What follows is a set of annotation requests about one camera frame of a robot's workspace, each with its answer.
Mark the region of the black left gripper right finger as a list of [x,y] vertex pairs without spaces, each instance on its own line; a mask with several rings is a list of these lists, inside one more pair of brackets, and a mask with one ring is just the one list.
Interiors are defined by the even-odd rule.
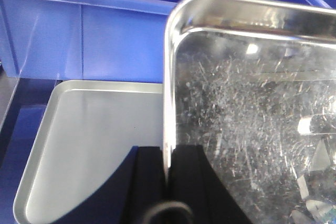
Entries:
[[171,155],[168,192],[187,204],[194,223],[251,223],[224,187],[200,145],[178,145]]

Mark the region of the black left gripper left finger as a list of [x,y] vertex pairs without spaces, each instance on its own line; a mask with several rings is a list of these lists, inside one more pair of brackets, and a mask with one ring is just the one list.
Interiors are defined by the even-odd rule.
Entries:
[[103,185],[56,223],[140,223],[163,200],[164,187],[160,148],[133,146]]

